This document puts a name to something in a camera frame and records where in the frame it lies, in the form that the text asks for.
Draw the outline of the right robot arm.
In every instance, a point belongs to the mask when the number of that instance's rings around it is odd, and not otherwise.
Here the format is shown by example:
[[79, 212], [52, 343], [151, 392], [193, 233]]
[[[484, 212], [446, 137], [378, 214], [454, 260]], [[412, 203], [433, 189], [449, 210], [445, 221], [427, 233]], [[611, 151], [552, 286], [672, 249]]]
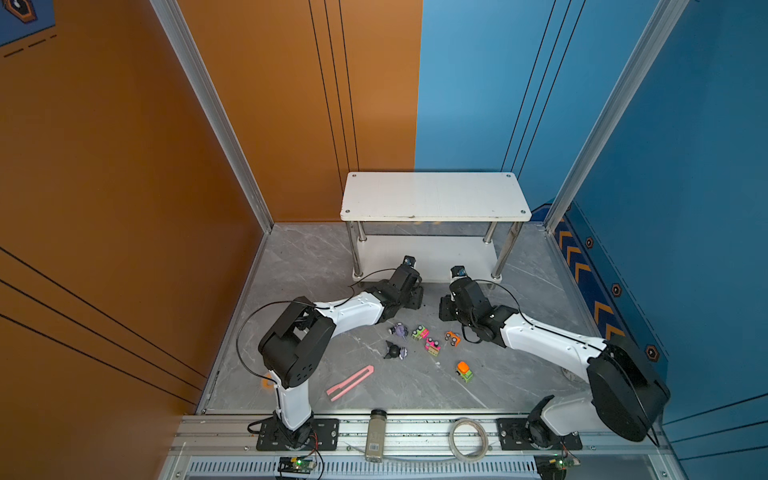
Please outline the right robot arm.
[[542, 398], [526, 418], [530, 443], [547, 449], [570, 434], [610, 431], [632, 442], [659, 442], [654, 424], [671, 392], [635, 343], [589, 337], [526, 316], [518, 306], [494, 305], [482, 281], [457, 266], [439, 317], [470, 328], [482, 342], [526, 352], [573, 374], [587, 389]]

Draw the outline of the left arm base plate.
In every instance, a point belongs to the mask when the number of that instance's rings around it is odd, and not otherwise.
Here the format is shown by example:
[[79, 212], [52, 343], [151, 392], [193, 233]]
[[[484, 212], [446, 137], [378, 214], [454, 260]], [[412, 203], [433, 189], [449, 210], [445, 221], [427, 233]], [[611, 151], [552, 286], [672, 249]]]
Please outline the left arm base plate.
[[313, 418], [297, 430], [288, 429], [279, 419], [271, 417], [250, 425], [249, 432], [257, 435], [256, 450], [260, 452], [335, 451], [339, 439], [339, 420]]

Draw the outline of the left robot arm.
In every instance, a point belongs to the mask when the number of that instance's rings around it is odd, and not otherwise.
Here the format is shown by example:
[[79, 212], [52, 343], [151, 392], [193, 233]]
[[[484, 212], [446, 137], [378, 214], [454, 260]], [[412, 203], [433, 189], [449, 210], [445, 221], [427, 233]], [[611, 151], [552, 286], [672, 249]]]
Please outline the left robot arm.
[[274, 418], [280, 433], [296, 447], [309, 437], [313, 412], [308, 381], [334, 337], [387, 321], [403, 308], [417, 310], [422, 299], [416, 259], [406, 256], [390, 278], [346, 300], [314, 303], [298, 297], [290, 301], [258, 345], [276, 381]]

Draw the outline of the purple toy figure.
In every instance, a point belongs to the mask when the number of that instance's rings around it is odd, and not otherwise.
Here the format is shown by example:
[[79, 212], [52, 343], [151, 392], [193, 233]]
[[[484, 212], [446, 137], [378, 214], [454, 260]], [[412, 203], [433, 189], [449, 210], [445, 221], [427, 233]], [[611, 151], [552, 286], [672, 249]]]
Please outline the purple toy figure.
[[389, 332], [397, 337], [406, 338], [409, 335], [409, 329], [402, 323], [397, 323], [389, 329]]

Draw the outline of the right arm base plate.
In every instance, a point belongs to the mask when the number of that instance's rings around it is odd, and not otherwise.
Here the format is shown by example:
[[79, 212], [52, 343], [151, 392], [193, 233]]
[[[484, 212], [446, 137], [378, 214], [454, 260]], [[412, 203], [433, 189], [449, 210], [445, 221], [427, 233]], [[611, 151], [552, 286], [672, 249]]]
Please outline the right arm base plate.
[[557, 436], [541, 421], [524, 418], [498, 418], [497, 433], [503, 450], [552, 450], [565, 448], [571, 451], [583, 449], [577, 433]]

